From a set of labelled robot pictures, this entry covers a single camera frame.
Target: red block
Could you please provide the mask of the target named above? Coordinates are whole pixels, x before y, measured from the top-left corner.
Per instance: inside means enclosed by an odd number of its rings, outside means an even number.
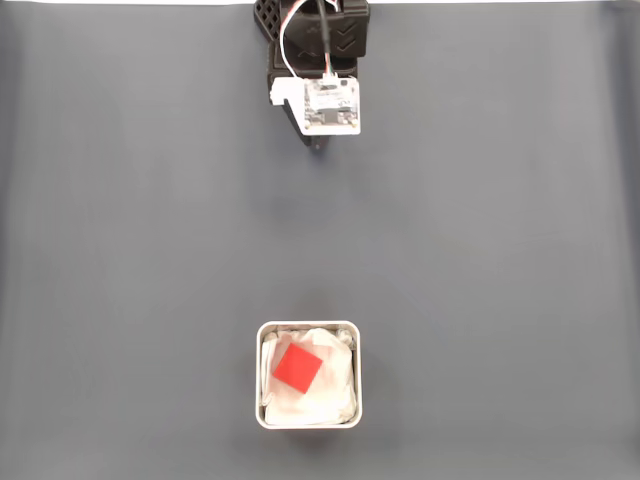
[[[273,376],[296,390],[307,393],[322,360],[291,343],[273,372]]]

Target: cable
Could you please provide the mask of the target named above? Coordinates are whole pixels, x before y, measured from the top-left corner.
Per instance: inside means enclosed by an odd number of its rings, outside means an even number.
[[[322,44],[324,46],[325,75],[331,75],[331,38],[329,37],[329,21],[327,10],[324,8],[325,0],[316,0],[318,13],[320,14],[320,29],[322,31]]]
[[[333,6],[333,8],[335,9],[336,12],[338,12],[340,10],[340,5],[339,5],[339,0],[326,0],[330,5]],[[293,18],[293,16],[296,14],[296,12],[298,10],[300,10],[300,7],[302,7],[302,5],[304,5],[307,2],[307,0],[296,0],[294,2],[294,4],[291,6],[291,9],[289,10],[289,12],[287,13],[287,15],[284,17],[284,19],[282,20],[282,23],[280,24],[280,35],[278,40],[280,41],[280,53],[282,54],[282,60],[284,61],[284,64],[287,66],[287,68],[289,69],[289,71],[291,72],[291,75],[293,75],[294,77],[297,77],[298,74],[295,72],[295,70],[293,69],[293,67],[291,66],[291,64],[289,63],[289,60],[287,60],[287,55],[284,52],[284,32],[287,29],[287,26],[289,25],[289,23],[291,22],[291,19]],[[320,23],[322,25],[322,41],[323,43],[325,42],[325,28],[326,28],[326,37],[328,38],[329,36],[329,23],[327,21],[326,18],[326,10],[324,9],[324,0],[318,0],[318,10],[320,10],[320,4],[322,3],[322,11],[324,12],[324,21],[322,20],[322,13],[320,14]],[[329,72],[331,71],[331,58],[329,55],[327,55],[327,52],[329,51],[328,49],[328,45],[325,44],[325,63],[327,65],[326,67],[326,72],[327,74],[329,74]]]

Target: box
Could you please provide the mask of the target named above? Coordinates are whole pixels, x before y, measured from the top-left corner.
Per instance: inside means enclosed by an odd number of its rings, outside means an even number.
[[[261,397],[261,378],[260,378],[260,362],[262,340],[271,332],[279,332],[286,330],[310,330],[312,328],[326,328],[327,330],[336,331],[345,329],[351,332],[355,340],[355,350],[353,351],[353,383],[356,393],[356,414],[351,420],[339,425],[269,425],[264,420],[264,407],[260,405]],[[362,418],[362,364],[361,364],[361,348],[360,348],[360,331],[353,323],[346,320],[319,321],[319,322],[267,322],[258,330],[256,338],[256,419],[258,423],[269,430],[329,430],[329,429],[345,429],[353,428],[360,418]]]

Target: wrinkled fabric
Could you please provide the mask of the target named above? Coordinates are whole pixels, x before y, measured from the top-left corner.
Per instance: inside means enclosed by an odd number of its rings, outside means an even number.
[[[307,393],[273,377],[290,343],[322,360]],[[262,343],[262,405],[270,425],[336,425],[356,412],[353,385],[353,338],[347,330],[324,328],[272,332]]]

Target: gray surface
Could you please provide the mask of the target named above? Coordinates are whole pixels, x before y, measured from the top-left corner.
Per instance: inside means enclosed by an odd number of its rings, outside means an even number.
[[[376,7],[322,160],[249,7],[0,15],[2,480],[638,478],[601,6]],[[360,327],[356,429],[258,427],[273,319]]]

